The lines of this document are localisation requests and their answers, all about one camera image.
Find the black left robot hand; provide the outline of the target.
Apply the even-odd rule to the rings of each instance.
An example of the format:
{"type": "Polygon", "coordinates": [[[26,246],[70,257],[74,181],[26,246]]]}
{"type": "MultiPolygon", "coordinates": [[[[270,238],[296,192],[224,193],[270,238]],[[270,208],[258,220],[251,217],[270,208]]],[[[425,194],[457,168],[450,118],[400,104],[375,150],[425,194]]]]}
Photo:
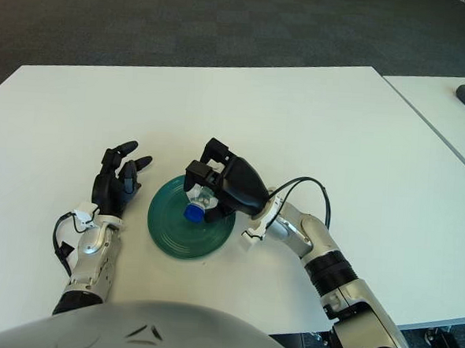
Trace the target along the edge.
{"type": "Polygon", "coordinates": [[[104,152],[101,170],[91,190],[91,202],[102,215],[122,218],[127,204],[142,187],[137,180],[138,172],[152,162],[152,157],[129,160],[120,166],[122,159],[137,147],[138,142],[132,140],[104,152]]]}

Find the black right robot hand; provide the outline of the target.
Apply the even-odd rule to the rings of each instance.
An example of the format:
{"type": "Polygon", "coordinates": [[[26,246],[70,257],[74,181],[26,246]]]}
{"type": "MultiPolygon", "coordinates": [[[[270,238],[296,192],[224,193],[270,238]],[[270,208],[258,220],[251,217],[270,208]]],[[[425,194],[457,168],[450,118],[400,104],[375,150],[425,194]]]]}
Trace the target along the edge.
{"type": "Polygon", "coordinates": [[[204,221],[214,223],[235,212],[258,215],[270,200],[260,175],[242,157],[236,156],[219,140],[206,143],[201,158],[185,169],[184,191],[196,184],[207,187],[218,200],[207,209],[204,221]]]}

